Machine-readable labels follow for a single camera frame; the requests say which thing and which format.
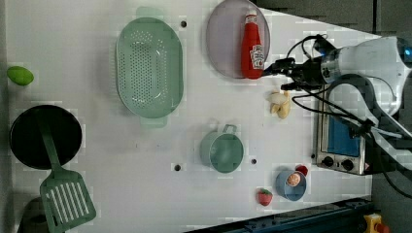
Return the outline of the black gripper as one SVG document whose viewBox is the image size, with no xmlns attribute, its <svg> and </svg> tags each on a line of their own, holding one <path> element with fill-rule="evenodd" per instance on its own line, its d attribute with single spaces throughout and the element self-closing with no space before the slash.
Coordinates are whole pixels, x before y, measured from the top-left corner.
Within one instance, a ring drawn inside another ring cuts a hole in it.
<svg viewBox="0 0 412 233">
<path fill-rule="evenodd" d="M 263 76 L 286 75 L 289 73 L 294 83 L 285 83 L 281 89 L 288 90 L 309 90 L 313 86 L 325 84 L 321 73 L 321 63 L 318 61 L 308 60 L 303 64 L 295 64 L 292 57 L 278 59 L 268 66 L 262 73 Z"/>
</svg>

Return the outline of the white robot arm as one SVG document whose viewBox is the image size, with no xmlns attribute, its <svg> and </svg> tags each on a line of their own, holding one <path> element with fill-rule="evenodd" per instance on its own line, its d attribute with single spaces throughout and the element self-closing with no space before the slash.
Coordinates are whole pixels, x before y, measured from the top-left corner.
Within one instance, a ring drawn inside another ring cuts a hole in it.
<svg viewBox="0 0 412 233">
<path fill-rule="evenodd" d="M 292 79 L 282 89 L 321 90 L 327 114 L 353 128 L 385 152 L 403 171 L 411 169 L 411 131 L 394 119 L 411 80 L 411 45 L 396 36 L 337 48 L 323 35 L 307 37 L 317 57 L 298 64 L 287 56 L 268 66 L 265 76 Z"/>
</svg>

